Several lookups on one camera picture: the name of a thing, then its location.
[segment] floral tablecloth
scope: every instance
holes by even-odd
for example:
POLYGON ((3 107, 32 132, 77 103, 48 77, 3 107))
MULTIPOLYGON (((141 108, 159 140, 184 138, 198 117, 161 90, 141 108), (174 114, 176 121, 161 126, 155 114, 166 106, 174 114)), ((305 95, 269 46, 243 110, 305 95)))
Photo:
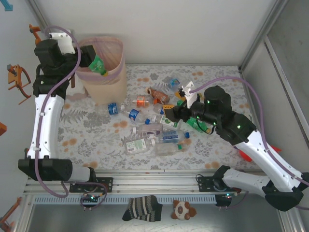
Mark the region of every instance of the floral tablecloth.
MULTIPOLYGON (((216 77, 239 77, 236 66, 127 65, 126 73, 127 96, 145 94, 145 88, 149 86, 173 96, 168 88, 171 78, 190 79, 198 87, 216 77)), ((227 80, 217 84, 231 95, 233 110, 252 120, 242 83, 227 80)), ((170 102, 175 104, 176 101, 173 97, 170 102)), ((152 106, 139 110, 148 115, 155 114, 152 106)), ((181 130, 190 132, 190 138, 184 141, 189 145, 186 152, 157 157, 151 148, 144 153, 127 155, 124 141, 132 136, 130 129, 134 126, 136 124, 124 115, 110 116, 107 107, 98 106, 90 96, 78 101, 66 100, 58 131, 59 157, 82 166, 109 170, 198 170, 217 169, 221 165, 258 169, 254 162, 245 161, 217 134, 200 133, 183 122, 181 130)))

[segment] sock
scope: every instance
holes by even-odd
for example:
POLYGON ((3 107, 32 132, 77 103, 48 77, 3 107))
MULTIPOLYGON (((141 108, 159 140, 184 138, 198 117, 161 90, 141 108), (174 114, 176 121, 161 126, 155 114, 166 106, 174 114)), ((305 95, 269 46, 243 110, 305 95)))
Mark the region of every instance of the sock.
POLYGON ((136 219, 143 221, 161 221, 162 206, 163 206, 162 204, 158 203, 156 210, 147 215, 137 217, 136 219))
POLYGON ((127 209, 122 217, 123 221, 147 215, 156 210, 158 201, 155 196, 130 198, 127 209))

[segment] stuffed toy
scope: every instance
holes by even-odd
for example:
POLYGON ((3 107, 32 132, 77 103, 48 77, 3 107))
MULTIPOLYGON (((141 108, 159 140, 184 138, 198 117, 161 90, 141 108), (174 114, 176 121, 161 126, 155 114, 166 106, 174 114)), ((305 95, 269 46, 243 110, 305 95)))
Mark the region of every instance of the stuffed toy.
POLYGON ((174 200, 173 206, 174 212, 171 215, 172 219, 189 220, 197 214, 197 211, 190 206, 189 202, 174 200))

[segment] floor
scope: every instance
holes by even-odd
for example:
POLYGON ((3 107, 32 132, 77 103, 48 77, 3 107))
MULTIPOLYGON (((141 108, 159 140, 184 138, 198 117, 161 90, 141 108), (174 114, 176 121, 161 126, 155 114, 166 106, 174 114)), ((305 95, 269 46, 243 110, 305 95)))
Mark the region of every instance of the floor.
MULTIPOLYGON (((191 79, 198 87, 216 77, 239 77, 237 66, 127 65, 126 73, 128 96, 145 94, 144 90, 149 86, 173 96, 168 88, 170 78, 191 79)), ((252 120, 242 83, 228 80, 218 85, 231 95, 233 110, 252 120)), ((172 97, 170 103, 176 104, 176 101, 177 98, 172 97)), ((98 106, 90 96, 78 101, 66 100, 58 131, 60 159, 105 170, 200 170, 217 169, 221 165, 258 169, 254 162, 245 161, 215 133, 200 133, 183 122, 181 130, 190 132, 190 138, 184 141, 189 145, 188 151, 166 157, 156 157, 153 149, 127 155, 124 140, 132 136, 130 129, 136 124, 124 115, 110 116, 105 107, 98 106)), ((139 110, 149 116, 155 114, 152 106, 139 110)))
POLYGON ((171 219, 172 205, 163 205, 160 222, 122 221, 126 205, 102 205, 84 212, 79 205, 36 205, 28 232, 280 232, 277 210, 265 199, 249 195, 237 208, 223 210, 213 204, 193 204, 195 217, 171 219))

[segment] orange bottle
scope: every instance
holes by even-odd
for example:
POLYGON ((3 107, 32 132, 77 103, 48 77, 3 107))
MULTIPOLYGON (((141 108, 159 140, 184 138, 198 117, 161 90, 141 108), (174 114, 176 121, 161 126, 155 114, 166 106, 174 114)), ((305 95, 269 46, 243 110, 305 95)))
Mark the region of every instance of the orange bottle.
POLYGON ((169 102, 169 96, 161 91, 158 91, 154 88, 146 88, 146 93, 150 94, 153 98, 157 99, 157 103, 167 104, 169 102))

